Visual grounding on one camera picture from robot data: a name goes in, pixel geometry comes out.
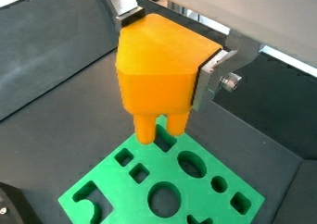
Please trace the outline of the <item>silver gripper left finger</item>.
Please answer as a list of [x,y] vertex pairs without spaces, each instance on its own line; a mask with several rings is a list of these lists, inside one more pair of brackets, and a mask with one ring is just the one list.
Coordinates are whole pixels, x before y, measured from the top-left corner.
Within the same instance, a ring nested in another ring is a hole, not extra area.
[[144,9],[136,0],[105,0],[105,3],[117,31],[144,17]]

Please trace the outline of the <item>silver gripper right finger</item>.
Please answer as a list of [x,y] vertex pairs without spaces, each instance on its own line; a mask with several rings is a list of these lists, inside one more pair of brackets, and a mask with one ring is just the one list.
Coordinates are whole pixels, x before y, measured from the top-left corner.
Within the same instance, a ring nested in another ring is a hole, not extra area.
[[200,111],[213,99],[220,89],[232,92],[242,77],[233,71],[250,64],[258,57],[263,43],[229,31],[224,39],[224,49],[201,65],[191,99],[191,107]]

